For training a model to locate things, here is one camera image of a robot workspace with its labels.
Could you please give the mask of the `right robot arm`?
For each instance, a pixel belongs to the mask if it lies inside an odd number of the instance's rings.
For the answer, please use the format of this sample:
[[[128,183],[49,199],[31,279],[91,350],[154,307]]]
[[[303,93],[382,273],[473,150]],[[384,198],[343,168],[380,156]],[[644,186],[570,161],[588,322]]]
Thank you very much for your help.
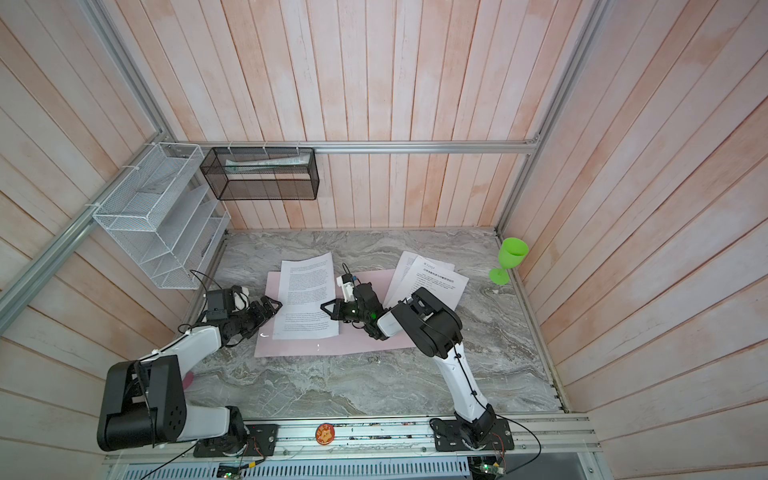
[[[434,433],[446,440],[460,440],[471,449],[481,448],[497,416],[468,366],[462,322],[456,312],[424,287],[385,308],[370,283],[358,283],[350,274],[339,279],[343,296],[321,304],[320,310],[375,340],[406,334],[421,353],[435,361],[453,400],[455,418],[432,420]]]

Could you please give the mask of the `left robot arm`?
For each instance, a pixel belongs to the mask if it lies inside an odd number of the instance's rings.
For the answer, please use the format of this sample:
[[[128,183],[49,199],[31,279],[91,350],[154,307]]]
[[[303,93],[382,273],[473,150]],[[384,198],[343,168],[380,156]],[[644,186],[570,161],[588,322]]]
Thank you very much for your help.
[[[211,290],[198,318],[179,338],[107,372],[96,440],[105,452],[196,441],[203,449],[238,456],[249,430],[235,406],[201,407],[186,401],[184,379],[209,355],[238,345],[281,310],[269,296],[258,301],[240,286]]]

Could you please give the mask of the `pink file folder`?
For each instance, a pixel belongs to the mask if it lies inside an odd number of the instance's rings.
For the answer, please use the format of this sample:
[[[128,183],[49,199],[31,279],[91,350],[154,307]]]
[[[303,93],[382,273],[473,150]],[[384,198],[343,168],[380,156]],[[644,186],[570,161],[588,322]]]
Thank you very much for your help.
[[[357,276],[363,282],[371,282],[376,294],[381,298],[386,295],[395,270],[377,270],[359,272]],[[279,272],[269,272],[265,293],[277,295],[280,282]],[[276,340],[273,339],[274,319],[261,327],[252,338],[256,340],[255,358],[290,357],[290,356],[340,356],[383,350],[413,348],[415,345],[407,334],[400,333],[387,340],[375,340],[364,330],[356,329],[351,324],[340,324],[339,335],[315,340]]]

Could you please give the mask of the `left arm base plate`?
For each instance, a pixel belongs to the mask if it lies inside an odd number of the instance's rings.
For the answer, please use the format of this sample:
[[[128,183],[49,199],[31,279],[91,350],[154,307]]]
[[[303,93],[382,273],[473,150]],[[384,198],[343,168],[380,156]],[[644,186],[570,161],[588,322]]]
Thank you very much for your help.
[[[275,451],[278,430],[278,424],[246,423],[222,437],[200,440],[193,457],[270,457]]]

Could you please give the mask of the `printed English paper sheet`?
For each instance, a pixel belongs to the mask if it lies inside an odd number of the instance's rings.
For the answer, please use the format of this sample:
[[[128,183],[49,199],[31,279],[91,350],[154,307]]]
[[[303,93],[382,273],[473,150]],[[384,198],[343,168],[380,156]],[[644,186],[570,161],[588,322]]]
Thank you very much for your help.
[[[273,337],[277,340],[321,340],[339,334],[339,324],[321,309],[336,299],[331,253],[281,264]]]

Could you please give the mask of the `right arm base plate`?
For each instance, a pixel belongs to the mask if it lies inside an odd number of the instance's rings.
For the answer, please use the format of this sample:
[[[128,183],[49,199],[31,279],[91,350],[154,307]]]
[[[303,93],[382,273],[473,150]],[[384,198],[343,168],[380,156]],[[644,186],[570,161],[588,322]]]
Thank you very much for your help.
[[[468,423],[460,419],[432,418],[429,426],[438,452],[507,451],[514,449],[508,424],[496,418],[492,424]]]

